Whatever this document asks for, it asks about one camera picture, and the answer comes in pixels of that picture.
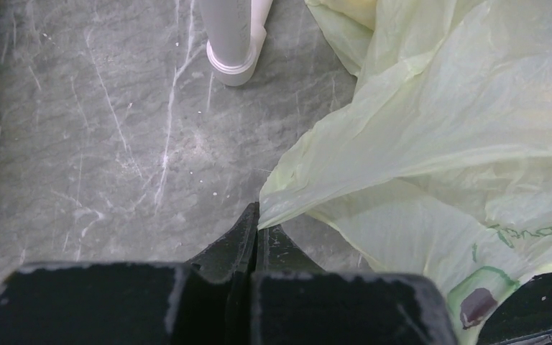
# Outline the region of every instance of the crumpled plastic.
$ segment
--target crumpled plastic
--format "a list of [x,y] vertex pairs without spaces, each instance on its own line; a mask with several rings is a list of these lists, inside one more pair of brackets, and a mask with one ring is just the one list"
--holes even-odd
[[473,344],[552,272],[552,0],[307,4],[358,81],[281,157],[259,227],[307,213],[373,270],[431,278]]

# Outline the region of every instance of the white pole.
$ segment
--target white pole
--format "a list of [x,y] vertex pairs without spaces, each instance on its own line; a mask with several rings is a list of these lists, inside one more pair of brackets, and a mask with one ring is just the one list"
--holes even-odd
[[240,86],[253,75],[265,41],[265,20],[272,0],[200,0],[215,77]]

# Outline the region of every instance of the pale green plastic bag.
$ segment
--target pale green plastic bag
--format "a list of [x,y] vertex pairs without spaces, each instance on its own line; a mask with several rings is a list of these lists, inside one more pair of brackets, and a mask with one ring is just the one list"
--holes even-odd
[[552,272],[552,0],[379,0],[375,31],[310,1],[359,80],[282,156],[259,226],[307,213],[374,270],[431,278],[473,344]]

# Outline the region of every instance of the plastic bag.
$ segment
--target plastic bag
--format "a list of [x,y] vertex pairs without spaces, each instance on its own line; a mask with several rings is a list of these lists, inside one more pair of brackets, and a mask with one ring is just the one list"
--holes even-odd
[[308,5],[359,79],[281,157],[259,226],[307,213],[374,270],[431,278],[473,344],[552,272],[552,1],[379,0],[374,32]]

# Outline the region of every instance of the gray tile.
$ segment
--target gray tile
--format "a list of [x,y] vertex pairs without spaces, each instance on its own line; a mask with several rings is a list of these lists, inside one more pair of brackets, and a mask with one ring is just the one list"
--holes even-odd
[[[0,281],[23,262],[185,260],[223,234],[354,78],[300,0],[253,79],[213,79],[197,1],[0,1]],[[328,269],[359,255],[309,218]]]

